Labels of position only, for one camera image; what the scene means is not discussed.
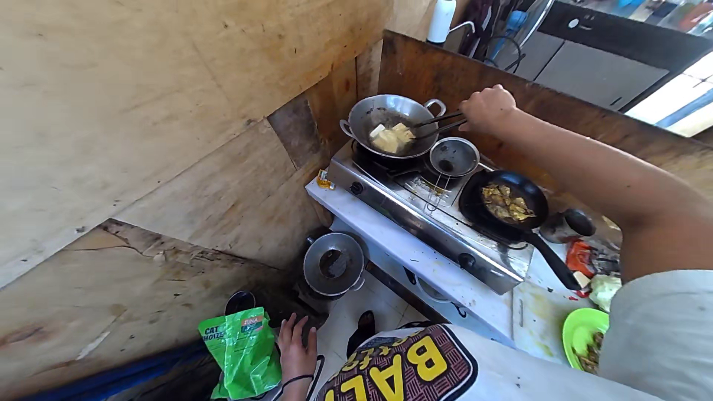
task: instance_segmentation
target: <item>stove knob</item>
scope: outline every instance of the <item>stove knob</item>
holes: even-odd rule
[[[354,195],[359,195],[360,193],[364,192],[364,186],[361,183],[354,181],[352,183],[352,186],[349,187],[349,190]]]
[[[478,265],[476,265],[476,259],[468,253],[458,255],[458,264],[461,266],[461,269],[469,272],[470,274],[473,274],[473,272],[475,272],[478,268]]]

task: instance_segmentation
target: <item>bracelet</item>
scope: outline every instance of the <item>bracelet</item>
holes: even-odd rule
[[[314,379],[314,375],[300,375],[300,376],[295,376],[295,377],[293,377],[292,379],[290,379],[290,380],[284,382],[284,384],[282,385],[282,388],[279,389],[279,391],[277,392],[277,395],[275,396],[275,398],[274,398],[273,400],[277,400],[277,399],[279,399],[279,398],[282,396],[282,392],[284,391],[284,388],[285,388],[288,384],[290,384],[291,382],[296,382],[296,381],[301,380],[301,379]]]
[[[292,379],[290,379],[290,380],[284,382],[284,384],[282,385],[282,388],[285,388],[285,387],[286,387],[288,384],[290,384],[291,382],[296,382],[296,381],[298,381],[298,380],[307,379],[307,378],[309,378],[309,379],[314,379],[314,375],[295,376],[295,377],[293,377]]]

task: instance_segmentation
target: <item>tongs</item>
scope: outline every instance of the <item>tongs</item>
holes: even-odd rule
[[[456,111],[456,112],[454,112],[454,113],[446,114],[446,115],[443,115],[443,116],[440,116],[440,117],[431,118],[430,120],[425,120],[425,121],[422,121],[422,122],[420,122],[420,123],[414,124],[414,126],[413,126],[412,128],[419,128],[419,127],[422,127],[422,126],[427,126],[427,125],[429,125],[429,124],[431,124],[431,123],[437,123],[437,122],[439,122],[439,121],[446,120],[446,119],[448,119],[448,118],[458,117],[458,116],[462,116],[462,115],[463,115],[462,112]],[[418,139],[424,139],[424,138],[428,138],[428,137],[431,137],[431,136],[434,136],[434,135],[438,135],[438,134],[440,134],[440,133],[444,133],[444,132],[446,132],[446,131],[448,131],[448,130],[451,130],[451,129],[457,127],[457,126],[461,126],[461,125],[463,125],[463,124],[466,123],[466,122],[468,122],[468,120],[464,118],[464,119],[462,119],[462,120],[460,120],[460,121],[456,121],[455,123],[448,124],[447,126],[444,126],[444,127],[440,127],[440,128],[436,129],[436,130],[433,131],[433,132],[427,133],[427,134],[424,135],[424,136],[419,136],[419,137],[416,138],[416,139],[417,139],[417,140],[418,140]]]

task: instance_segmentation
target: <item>black frying pan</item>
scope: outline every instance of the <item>black frying pan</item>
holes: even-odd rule
[[[521,222],[512,220],[506,222],[495,217],[488,211],[483,201],[482,188],[490,184],[505,185],[510,187],[511,198],[523,198],[527,206],[534,212],[535,217],[526,218]],[[560,279],[562,284],[570,290],[581,290],[579,283],[572,274],[572,271],[560,259],[555,251],[537,234],[534,228],[545,222],[550,212],[547,198],[540,187],[532,181],[511,171],[481,171],[474,174],[463,188],[459,201],[461,213],[472,223],[485,223],[491,229],[502,232],[503,236],[513,241],[526,241],[537,248],[545,261]]]

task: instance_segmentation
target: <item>fried food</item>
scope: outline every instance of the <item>fried food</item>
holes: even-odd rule
[[[401,152],[414,138],[411,130],[402,123],[396,124],[393,128],[386,128],[384,124],[379,124],[369,134],[369,140],[375,148],[394,154]]]
[[[597,370],[599,369],[599,351],[602,349],[604,333],[597,331],[592,336],[592,339],[594,340],[594,343],[587,345],[587,355],[582,356],[576,352],[575,354],[577,355],[577,359],[580,361],[580,365],[582,365],[582,369],[584,369],[585,372],[596,375]]]
[[[523,198],[511,198],[512,190],[508,186],[490,184],[482,190],[486,207],[495,217],[523,221],[528,217],[535,217],[535,213],[528,208]]]

